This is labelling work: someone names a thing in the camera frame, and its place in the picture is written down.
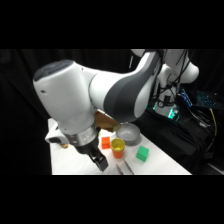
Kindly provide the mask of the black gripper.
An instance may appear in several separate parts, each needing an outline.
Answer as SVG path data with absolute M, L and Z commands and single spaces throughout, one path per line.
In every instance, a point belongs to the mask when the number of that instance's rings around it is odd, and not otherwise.
M 101 172 L 104 172 L 109 164 L 105 156 L 101 156 L 101 152 L 98 148 L 99 140 L 94 139 L 92 142 L 84 146 L 76 146 L 76 150 L 80 154 L 86 154 L 90 157 L 93 163 L 97 164 L 97 167 Z

